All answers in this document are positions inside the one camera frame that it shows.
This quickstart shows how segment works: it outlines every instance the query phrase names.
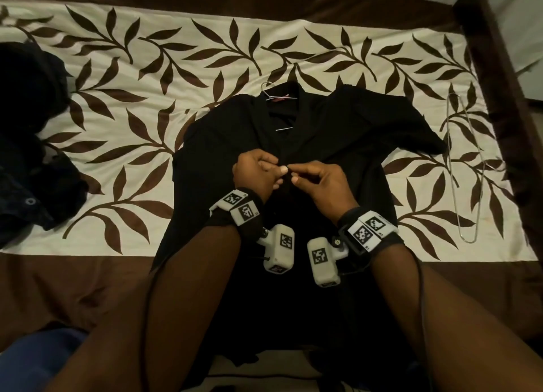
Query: bed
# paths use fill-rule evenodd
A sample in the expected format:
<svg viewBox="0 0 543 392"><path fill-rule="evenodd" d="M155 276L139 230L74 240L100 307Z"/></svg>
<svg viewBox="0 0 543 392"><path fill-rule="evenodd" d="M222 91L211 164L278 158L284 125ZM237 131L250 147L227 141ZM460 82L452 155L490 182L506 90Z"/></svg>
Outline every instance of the bed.
<svg viewBox="0 0 543 392"><path fill-rule="evenodd" d="M65 225L0 251L0 350L54 322L92 329L149 271L186 128L286 80L411 100L451 165L401 150L383 163L401 236L520 336L543 334L543 150L486 0L0 0L0 25L74 77L40 137L90 189Z"/></svg>

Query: blue fabric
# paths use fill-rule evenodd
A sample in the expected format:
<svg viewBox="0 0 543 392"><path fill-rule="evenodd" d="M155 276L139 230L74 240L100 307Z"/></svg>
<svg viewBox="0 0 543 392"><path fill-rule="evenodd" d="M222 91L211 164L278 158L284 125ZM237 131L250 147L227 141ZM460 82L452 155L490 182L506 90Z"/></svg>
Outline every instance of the blue fabric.
<svg viewBox="0 0 543 392"><path fill-rule="evenodd" d="M43 391L86 337L77 329L60 328L18 339L0 354L2 391Z"/></svg>

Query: person's right arm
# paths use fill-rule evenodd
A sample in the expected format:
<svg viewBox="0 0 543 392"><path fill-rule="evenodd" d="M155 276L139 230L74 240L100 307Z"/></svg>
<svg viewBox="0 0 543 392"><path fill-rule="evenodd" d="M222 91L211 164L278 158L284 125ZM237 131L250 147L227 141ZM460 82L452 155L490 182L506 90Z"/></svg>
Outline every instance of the person's right arm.
<svg viewBox="0 0 543 392"><path fill-rule="evenodd" d="M337 223L356 207L342 169L321 162L292 164L292 182ZM302 176L318 176L319 184ZM445 392L543 391L543 359L479 303L422 266L427 355L432 376ZM375 256L375 280L399 326L424 361L417 265L404 245Z"/></svg>

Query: forearm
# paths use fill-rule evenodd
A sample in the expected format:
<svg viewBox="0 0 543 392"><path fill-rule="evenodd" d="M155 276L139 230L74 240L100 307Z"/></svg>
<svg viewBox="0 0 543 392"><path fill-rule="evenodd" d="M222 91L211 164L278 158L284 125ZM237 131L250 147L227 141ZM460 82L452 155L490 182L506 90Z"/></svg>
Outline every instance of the forearm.
<svg viewBox="0 0 543 392"><path fill-rule="evenodd" d="M403 245L377 255L372 271L412 347L424 350L417 266ZM427 353L443 391L541 390L543 361L475 300L423 266Z"/></svg>
<svg viewBox="0 0 543 392"><path fill-rule="evenodd" d="M153 290L146 332L151 390L179 390L239 250L234 226L209 226L166 264ZM46 392L140 390L139 339L151 277L100 321Z"/></svg>

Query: hand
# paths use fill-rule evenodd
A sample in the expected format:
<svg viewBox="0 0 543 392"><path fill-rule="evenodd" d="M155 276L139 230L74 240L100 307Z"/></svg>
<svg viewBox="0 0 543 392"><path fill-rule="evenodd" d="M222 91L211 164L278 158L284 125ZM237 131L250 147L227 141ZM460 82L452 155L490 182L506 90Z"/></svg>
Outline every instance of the hand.
<svg viewBox="0 0 543 392"><path fill-rule="evenodd" d="M358 203L349 188L347 177L340 166L322 162L296 163L288 165L292 170L292 183L307 193L320 212L334 225ZM318 176L319 183L313 183L300 176Z"/></svg>
<svg viewBox="0 0 543 392"><path fill-rule="evenodd" d="M232 166L236 188L249 188L265 203L273 190L283 183L281 177L288 172L286 166L277 166L274 155L260 149L253 149L238 156Z"/></svg>

